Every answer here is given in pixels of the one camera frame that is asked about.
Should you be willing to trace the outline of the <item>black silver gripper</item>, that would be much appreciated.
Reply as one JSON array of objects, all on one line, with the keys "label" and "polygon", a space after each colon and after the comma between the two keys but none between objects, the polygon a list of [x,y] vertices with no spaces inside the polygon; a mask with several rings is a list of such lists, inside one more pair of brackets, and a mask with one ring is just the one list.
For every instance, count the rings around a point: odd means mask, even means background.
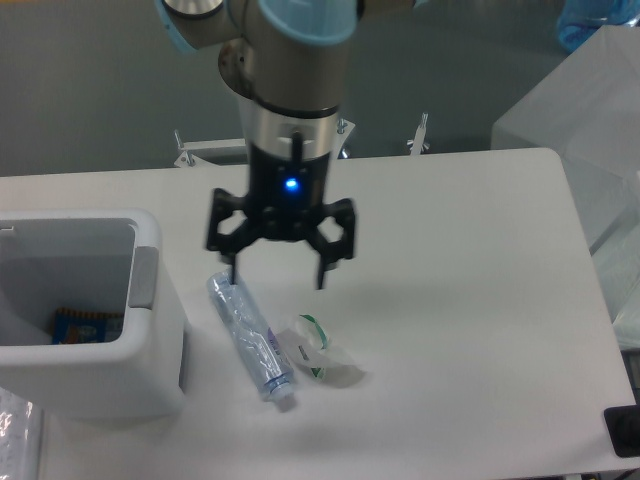
[{"label": "black silver gripper", "polygon": [[[334,151],[339,114],[278,113],[248,101],[244,135],[248,146],[246,196],[223,188],[212,191],[205,248],[217,252],[230,268],[230,283],[239,278],[240,253],[259,238],[299,241],[311,226],[309,245],[319,255],[316,288],[324,288],[327,271],[355,256],[357,216],[352,199],[323,204],[329,160]],[[331,219],[341,229],[329,240],[320,224]]]}]

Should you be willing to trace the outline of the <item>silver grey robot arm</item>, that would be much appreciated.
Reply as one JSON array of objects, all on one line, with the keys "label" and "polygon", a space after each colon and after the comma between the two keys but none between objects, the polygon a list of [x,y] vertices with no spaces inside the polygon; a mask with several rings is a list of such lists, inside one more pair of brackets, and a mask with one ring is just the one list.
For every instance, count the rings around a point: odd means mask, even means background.
[{"label": "silver grey robot arm", "polygon": [[160,1],[175,46],[220,49],[226,85],[248,104],[242,128],[248,187],[217,188],[205,246],[235,267],[265,239],[306,242],[320,274],[353,258],[351,199],[324,200],[352,37],[360,22],[409,10],[409,1]]}]

